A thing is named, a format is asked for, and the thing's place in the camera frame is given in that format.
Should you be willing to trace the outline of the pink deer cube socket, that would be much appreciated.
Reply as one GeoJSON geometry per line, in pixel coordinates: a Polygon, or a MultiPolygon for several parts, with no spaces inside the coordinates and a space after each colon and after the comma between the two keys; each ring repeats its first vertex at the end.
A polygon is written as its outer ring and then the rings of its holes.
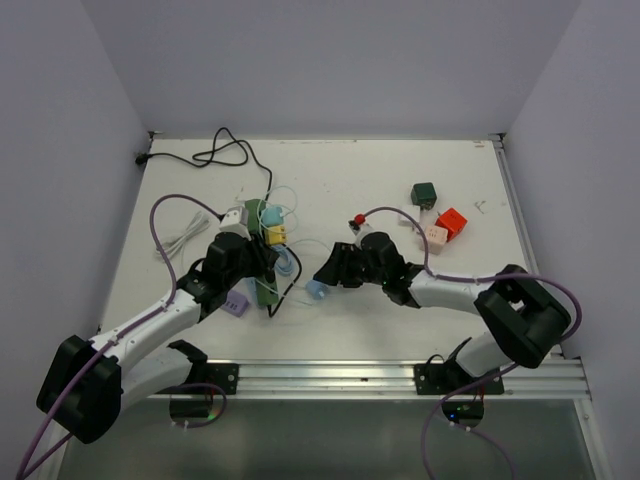
{"type": "Polygon", "coordinates": [[[427,240],[430,255],[439,255],[448,242],[448,231],[437,225],[426,225],[422,232],[427,240]]]}

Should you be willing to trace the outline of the blue plug adapter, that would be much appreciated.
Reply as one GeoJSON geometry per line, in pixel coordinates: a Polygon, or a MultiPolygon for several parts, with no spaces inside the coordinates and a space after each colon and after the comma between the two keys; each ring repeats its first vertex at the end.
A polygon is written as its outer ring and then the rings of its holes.
{"type": "Polygon", "coordinates": [[[328,286],[314,279],[305,284],[305,290],[314,300],[323,300],[328,294],[328,286]]]}

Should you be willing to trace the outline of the purple power strip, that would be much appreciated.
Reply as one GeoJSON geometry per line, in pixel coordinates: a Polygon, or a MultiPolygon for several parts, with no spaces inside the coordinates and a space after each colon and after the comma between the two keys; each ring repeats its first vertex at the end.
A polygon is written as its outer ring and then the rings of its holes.
{"type": "Polygon", "coordinates": [[[236,318],[241,318],[249,306],[250,302],[244,294],[236,290],[230,290],[227,293],[226,301],[221,306],[221,309],[236,318]]]}

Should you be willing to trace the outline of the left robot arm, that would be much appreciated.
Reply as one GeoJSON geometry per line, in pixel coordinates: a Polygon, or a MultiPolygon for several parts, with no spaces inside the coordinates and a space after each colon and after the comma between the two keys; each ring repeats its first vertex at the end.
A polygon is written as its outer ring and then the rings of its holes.
{"type": "Polygon", "coordinates": [[[122,410],[170,388],[210,392],[207,355],[177,334],[222,307],[245,278],[270,276],[277,253],[252,234],[220,233],[167,296],[126,323],[56,351],[36,405],[84,444],[115,423],[122,410]]]}

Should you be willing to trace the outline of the blue power strip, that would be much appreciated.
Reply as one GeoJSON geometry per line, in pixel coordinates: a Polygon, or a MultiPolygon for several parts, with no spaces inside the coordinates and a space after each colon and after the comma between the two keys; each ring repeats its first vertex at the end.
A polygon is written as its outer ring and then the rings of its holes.
{"type": "Polygon", "coordinates": [[[254,277],[248,277],[244,279],[247,291],[254,302],[257,302],[257,287],[254,277]]]}

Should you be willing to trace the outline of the yellow plug adapter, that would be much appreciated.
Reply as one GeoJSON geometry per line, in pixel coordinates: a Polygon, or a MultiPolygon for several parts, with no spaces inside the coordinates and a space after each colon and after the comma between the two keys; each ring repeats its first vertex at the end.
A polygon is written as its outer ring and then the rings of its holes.
{"type": "Polygon", "coordinates": [[[284,225],[266,227],[263,232],[265,242],[269,246],[283,245],[287,242],[287,231],[284,225]]]}

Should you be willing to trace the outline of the red cube plug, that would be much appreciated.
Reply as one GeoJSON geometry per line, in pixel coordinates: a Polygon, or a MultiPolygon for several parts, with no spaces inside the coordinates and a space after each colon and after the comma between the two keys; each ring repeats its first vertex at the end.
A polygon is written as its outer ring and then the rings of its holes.
{"type": "Polygon", "coordinates": [[[446,231],[447,242],[455,239],[467,226],[468,220],[458,210],[451,207],[439,214],[435,225],[446,231]]]}

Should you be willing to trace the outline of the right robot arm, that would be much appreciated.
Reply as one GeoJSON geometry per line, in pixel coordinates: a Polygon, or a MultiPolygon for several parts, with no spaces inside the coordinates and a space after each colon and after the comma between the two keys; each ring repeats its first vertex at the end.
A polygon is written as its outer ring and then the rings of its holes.
{"type": "Polygon", "coordinates": [[[521,267],[509,264],[496,279],[456,282],[406,261],[388,234],[374,231],[356,243],[337,242],[314,279],[329,286],[374,284],[395,304],[476,314],[488,331],[464,340],[425,376],[441,390],[468,392],[481,377],[516,364],[540,365],[571,324],[568,311],[521,267]]]}

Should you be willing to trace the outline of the green power strip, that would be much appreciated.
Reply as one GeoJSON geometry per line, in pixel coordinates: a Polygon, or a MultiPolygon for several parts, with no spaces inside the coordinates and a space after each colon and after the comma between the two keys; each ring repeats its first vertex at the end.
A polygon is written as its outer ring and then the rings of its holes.
{"type": "Polygon", "coordinates": [[[254,277],[253,290],[258,308],[270,309],[279,301],[278,287],[275,278],[275,270],[268,265],[271,254],[265,254],[267,245],[264,243],[262,229],[259,226],[258,215],[264,210],[265,204],[260,199],[250,199],[244,202],[248,211],[248,229],[253,239],[258,240],[259,260],[261,261],[261,274],[254,277]]]}

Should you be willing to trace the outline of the dark green cube plug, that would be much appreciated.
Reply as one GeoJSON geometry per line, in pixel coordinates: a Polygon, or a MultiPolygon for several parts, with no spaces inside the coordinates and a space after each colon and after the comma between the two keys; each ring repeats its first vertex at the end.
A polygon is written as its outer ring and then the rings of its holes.
{"type": "Polygon", "coordinates": [[[412,186],[410,198],[413,205],[421,210],[431,210],[437,202],[437,193],[432,182],[416,183],[412,186]]]}

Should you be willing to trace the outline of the teal plug adapter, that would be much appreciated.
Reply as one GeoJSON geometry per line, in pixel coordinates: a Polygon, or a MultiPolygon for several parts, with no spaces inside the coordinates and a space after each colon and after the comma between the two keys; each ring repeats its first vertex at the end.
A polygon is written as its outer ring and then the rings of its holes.
{"type": "Polygon", "coordinates": [[[284,223],[284,214],[281,206],[266,207],[260,216],[260,222],[265,228],[277,227],[284,223]]]}

